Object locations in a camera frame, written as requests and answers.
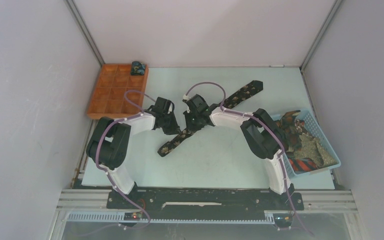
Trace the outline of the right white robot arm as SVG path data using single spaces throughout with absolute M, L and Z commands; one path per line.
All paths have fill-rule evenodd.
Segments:
M 251 152 L 263 160 L 269 189 L 273 192 L 271 204 L 277 209 L 284 209 L 290 204 L 291 196 L 287 190 L 291 181 L 283 160 L 285 134 L 264 109 L 234 111 L 220 104 L 208 105 L 199 94 L 193 97 L 184 95 L 183 102 L 187 105 L 183 114 L 189 130 L 199 131 L 205 126 L 212 126 L 241 131 Z

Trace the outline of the black gold floral tie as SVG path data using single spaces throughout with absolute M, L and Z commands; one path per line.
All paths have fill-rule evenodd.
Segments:
M 260 93 L 264 89 L 264 84 L 260 80 L 252 80 L 248 84 L 244 85 L 232 95 L 227 97 L 223 102 L 223 107 L 227 109 L 233 109 L 240 103 L 250 99 L 256 94 Z M 175 148 L 177 148 L 180 144 L 182 144 L 186 139 L 192 137 L 197 130 L 190 130 L 185 128 L 182 130 L 177 136 L 175 136 L 172 140 L 164 143 L 158 150 L 157 153 L 161 157 L 165 157 L 169 153 L 171 153 Z

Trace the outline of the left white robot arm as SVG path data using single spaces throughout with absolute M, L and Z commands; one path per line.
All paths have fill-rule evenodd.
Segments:
M 132 191 L 136 183 L 123 165 L 130 137 L 156 129 L 162 129 L 165 135 L 179 134 L 174 110 L 172 101 L 158 97 L 153 105 L 135 115 L 118 119 L 104 116 L 98 120 L 86 155 L 104 171 L 112 187 L 121 191 L 118 201 L 125 208 L 133 208 L 138 202 L 138 194 Z

